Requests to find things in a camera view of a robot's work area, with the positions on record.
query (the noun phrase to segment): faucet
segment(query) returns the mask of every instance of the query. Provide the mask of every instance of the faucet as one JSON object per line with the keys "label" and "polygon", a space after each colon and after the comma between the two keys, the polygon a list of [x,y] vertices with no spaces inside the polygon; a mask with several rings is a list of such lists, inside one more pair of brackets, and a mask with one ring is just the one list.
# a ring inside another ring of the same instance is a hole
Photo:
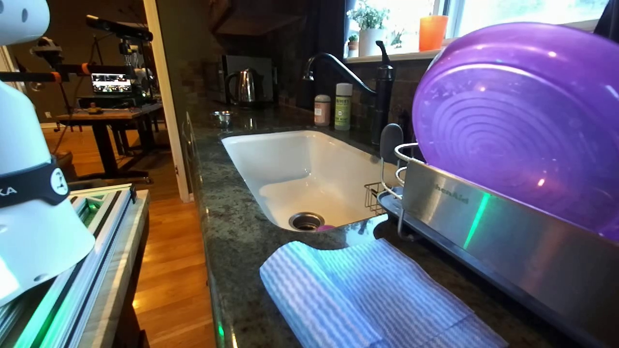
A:
{"label": "faucet", "polygon": [[365,95],[372,99],[371,105],[371,145],[376,149],[380,143],[380,132],[388,120],[388,103],[390,103],[390,89],[392,89],[392,64],[386,56],[384,43],[374,41],[380,49],[380,66],[376,70],[376,83],[374,89],[369,89],[353,72],[349,72],[342,60],[328,52],[318,52],[307,58],[303,81],[313,81],[313,64],[318,60],[330,62],[338,68],[355,87],[359,87]]}

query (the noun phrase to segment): purple bowl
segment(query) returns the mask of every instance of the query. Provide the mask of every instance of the purple bowl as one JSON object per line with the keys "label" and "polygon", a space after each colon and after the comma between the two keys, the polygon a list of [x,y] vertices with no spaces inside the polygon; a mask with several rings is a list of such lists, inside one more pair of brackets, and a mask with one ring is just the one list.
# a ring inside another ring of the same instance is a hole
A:
{"label": "purple bowl", "polygon": [[619,47],[504,23],[450,43],[411,105],[425,161],[619,242]]}

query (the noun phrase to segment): white sink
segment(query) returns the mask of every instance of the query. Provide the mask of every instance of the white sink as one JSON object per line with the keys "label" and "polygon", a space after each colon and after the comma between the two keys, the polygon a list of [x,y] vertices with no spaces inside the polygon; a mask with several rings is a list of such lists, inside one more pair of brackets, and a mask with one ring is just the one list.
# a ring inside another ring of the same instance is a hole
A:
{"label": "white sink", "polygon": [[311,230],[289,226],[297,213],[320,217],[316,230],[378,213],[369,192],[378,190],[380,165],[343,141],[320,132],[280,132],[235,136],[222,143],[264,217],[280,228]]}

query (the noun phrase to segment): dish towel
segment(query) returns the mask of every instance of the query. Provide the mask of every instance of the dish towel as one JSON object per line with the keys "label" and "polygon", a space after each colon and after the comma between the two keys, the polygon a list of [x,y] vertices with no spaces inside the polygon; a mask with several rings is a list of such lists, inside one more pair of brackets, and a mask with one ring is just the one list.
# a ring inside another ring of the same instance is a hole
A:
{"label": "dish towel", "polygon": [[506,346],[382,240],[343,250],[289,242],[258,267],[258,277],[301,346]]}

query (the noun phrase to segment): granite countertop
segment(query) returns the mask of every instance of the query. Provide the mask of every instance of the granite countertop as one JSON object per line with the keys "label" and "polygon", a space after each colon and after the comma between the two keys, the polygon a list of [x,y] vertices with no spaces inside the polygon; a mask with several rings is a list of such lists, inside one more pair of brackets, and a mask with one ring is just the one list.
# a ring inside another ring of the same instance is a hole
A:
{"label": "granite countertop", "polygon": [[[239,134],[307,130],[311,114],[293,108],[231,108],[220,126],[212,112],[191,114],[193,195],[200,213],[208,286],[218,346],[299,346],[258,281],[258,265],[280,246],[299,240],[313,248],[343,248],[374,230],[417,261],[436,282],[465,302],[510,346],[554,346],[564,339],[475,275],[425,242],[405,244],[392,219],[378,215],[326,234],[293,234],[270,224],[235,172],[220,139]],[[347,143],[361,136],[334,134]]]}

